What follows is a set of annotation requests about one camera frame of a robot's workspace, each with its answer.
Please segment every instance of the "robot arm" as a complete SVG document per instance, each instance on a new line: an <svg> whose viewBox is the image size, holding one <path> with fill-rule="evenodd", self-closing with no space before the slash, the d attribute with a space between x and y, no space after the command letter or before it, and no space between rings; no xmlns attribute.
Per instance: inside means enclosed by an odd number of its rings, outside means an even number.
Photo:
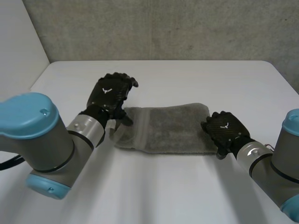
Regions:
<svg viewBox="0 0 299 224"><path fill-rule="evenodd" d="M138 83L126 74L107 74L95 85L86 109L67 128L47 96L13 97L1 105L0 149L20 154L33 168L26 180L29 188L62 199L103 141L107 121L133 124L121 108L132 86Z"/></svg>
<svg viewBox="0 0 299 224"><path fill-rule="evenodd" d="M287 114L274 152L251 139L248 130L231 113L214 113L202 123L202 128L218 147L219 159L232 152L281 211L299 222L299 109Z"/></svg>

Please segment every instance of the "blue joint cap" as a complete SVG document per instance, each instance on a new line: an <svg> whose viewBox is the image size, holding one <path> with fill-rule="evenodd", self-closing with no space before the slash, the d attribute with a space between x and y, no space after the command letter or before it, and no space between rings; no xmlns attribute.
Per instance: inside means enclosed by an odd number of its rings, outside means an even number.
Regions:
<svg viewBox="0 0 299 224"><path fill-rule="evenodd" d="M282 123L282 128L288 133L299 136L299 109L288 112Z"/></svg>
<svg viewBox="0 0 299 224"><path fill-rule="evenodd" d="M42 195L58 200L63 199L71 190L69 186L34 174L28 175L26 185Z"/></svg>
<svg viewBox="0 0 299 224"><path fill-rule="evenodd" d="M49 97L30 92L0 104L0 134L12 139L33 139L57 124L59 112Z"/></svg>
<svg viewBox="0 0 299 224"><path fill-rule="evenodd" d="M291 197L285 201L280 210L285 213L292 221L299 223L299 195Z"/></svg>

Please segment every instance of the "gray towel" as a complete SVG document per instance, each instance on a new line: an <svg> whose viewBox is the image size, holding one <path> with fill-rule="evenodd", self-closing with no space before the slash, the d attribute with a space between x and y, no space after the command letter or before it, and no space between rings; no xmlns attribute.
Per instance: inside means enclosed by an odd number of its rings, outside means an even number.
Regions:
<svg viewBox="0 0 299 224"><path fill-rule="evenodd" d="M216 154L217 147L200 123L209 116L207 106L195 103L161 108L125 108L131 127L115 125L110 139L119 148L147 153Z"/></svg>

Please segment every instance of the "white table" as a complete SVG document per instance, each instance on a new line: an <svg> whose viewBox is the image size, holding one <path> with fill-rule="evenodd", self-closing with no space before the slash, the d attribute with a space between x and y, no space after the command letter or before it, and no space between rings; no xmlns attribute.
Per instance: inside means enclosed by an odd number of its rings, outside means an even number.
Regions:
<svg viewBox="0 0 299 224"><path fill-rule="evenodd" d="M286 113L299 107L299 95L263 61L56 62L32 91L48 95L68 125L97 80L115 71L140 85L126 106L204 103L211 113L232 112L254 139L273 146ZM62 201L27 189L30 170L23 163L0 173L1 224L292 223L231 155L148 155L106 139Z"/></svg>

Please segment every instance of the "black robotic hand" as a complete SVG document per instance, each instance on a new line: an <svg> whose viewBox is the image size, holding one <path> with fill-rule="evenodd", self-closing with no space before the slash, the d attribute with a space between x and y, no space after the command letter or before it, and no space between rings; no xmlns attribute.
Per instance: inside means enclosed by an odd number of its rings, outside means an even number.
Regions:
<svg viewBox="0 0 299 224"><path fill-rule="evenodd" d="M207 117L206 122L201 123L201 127L218 147L216 156L220 160L228 153L237 157L244 145L254 141L246 127L230 112L214 112L212 117Z"/></svg>
<svg viewBox="0 0 299 224"><path fill-rule="evenodd" d="M138 87L137 81L125 73L106 74L96 83L87 101L87 110L100 108L107 113L108 119L119 119L124 125L132 125L133 121L122 109L132 86Z"/></svg>

